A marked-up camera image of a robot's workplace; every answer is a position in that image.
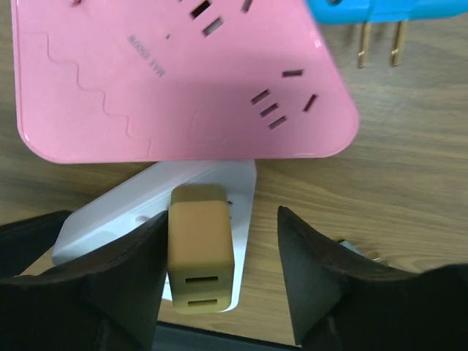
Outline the blue square plug adapter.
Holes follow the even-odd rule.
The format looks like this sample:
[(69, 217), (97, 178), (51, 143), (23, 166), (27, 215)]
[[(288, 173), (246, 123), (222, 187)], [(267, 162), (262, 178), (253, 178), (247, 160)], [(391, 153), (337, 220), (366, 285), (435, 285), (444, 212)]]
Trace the blue square plug adapter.
[(466, 0), (311, 0), (306, 3), (315, 20), (328, 25), (361, 24), (358, 67), (365, 66), (369, 53), (371, 25), (396, 23), (390, 63), (398, 66), (404, 50), (407, 24), (414, 20), (439, 20), (467, 12)]

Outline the pink triangular power strip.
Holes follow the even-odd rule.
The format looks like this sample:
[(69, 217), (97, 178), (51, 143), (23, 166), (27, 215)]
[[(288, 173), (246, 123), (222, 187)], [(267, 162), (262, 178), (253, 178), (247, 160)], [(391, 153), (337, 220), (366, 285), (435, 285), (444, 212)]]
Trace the pink triangular power strip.
[(304, 1), (11, 3), (18, 133), (62, 164), (321, 158), (355, 104)]

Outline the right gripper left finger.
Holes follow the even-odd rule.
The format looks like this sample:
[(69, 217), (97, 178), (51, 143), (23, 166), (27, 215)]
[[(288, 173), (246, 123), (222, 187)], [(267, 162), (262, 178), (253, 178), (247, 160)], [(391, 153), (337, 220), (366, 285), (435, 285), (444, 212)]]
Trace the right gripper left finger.
[(3, 350), (150, 350), (167, 271), (167, 213), (38, 275), (69, 211), (1, 226)]

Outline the white triangular power strip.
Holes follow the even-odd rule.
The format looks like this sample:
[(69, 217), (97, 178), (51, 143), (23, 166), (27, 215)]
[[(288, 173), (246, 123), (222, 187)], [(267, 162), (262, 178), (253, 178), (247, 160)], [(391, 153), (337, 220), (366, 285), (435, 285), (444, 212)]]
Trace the white triangular power strip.
[(235, 269), (229, 310), (240, 295), (254, 200), (254, 160), (158, 162), (73, 212), (53, 246), (52, 261), (74, 260), (133, 231), (168, 209), (181, 184), (219, 184), (230, 206)]

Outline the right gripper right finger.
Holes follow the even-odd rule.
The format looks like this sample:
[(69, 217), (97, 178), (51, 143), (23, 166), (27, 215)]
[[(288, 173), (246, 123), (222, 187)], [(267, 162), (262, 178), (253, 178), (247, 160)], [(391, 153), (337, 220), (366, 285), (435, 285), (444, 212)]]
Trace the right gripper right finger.
[(303, 350), (465, 350), (467, 265), (392, 268), (319, 233), (289, 208), (277, 235), (295, 343)]

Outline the yellow cube usb charger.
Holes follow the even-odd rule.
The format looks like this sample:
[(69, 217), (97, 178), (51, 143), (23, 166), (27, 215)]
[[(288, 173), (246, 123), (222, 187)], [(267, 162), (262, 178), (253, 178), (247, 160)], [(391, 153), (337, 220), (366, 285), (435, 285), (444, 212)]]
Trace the yellow cube usb charger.
[(224, 187), (176, 187), (168, 211), (167, 273), (180, 314), (224, 311), (231, 304), (235, 258)]

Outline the teal cube charger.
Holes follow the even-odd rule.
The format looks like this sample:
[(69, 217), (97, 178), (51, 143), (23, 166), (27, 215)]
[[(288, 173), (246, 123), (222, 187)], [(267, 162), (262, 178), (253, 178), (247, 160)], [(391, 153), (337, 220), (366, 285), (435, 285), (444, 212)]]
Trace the teal cube charger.
[(341, 246), (349, 249), (350, 251), (352, 251), (352, 252), (354, 252), (356, 254), (359, 254), (360, 256), (366, 257), (367, 259), (372, 260), (373, 262), (388, 266), (388, 261), (385, 260), (379, 252), (376, 252), (376, 251), (363, 252), (356, 245), (354, 245), (350, 241), (344, 240), (344, 239), (338, 240), (338, 243)]

